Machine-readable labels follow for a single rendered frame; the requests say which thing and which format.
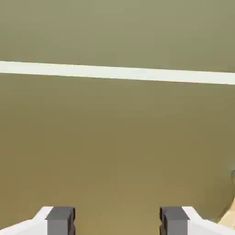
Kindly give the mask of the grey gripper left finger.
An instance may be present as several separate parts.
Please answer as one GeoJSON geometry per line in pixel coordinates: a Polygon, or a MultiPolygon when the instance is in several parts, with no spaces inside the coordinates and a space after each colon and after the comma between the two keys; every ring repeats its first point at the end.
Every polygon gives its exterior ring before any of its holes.
{"type": "Polygon", "coordinates": [[[42,207],[32,219],[0,230],[0,235],[75,235],[74,207],[42,207]]]}

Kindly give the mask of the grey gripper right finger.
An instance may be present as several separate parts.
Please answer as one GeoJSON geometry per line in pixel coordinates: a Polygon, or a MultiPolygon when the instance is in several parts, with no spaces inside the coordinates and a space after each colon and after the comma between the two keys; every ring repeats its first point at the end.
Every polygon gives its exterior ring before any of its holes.
{"type": "Polygon", "coordinates": [[[203,219],[193,207],[160,207],[160,235],[235,235],[235,230],[203,219]]]}

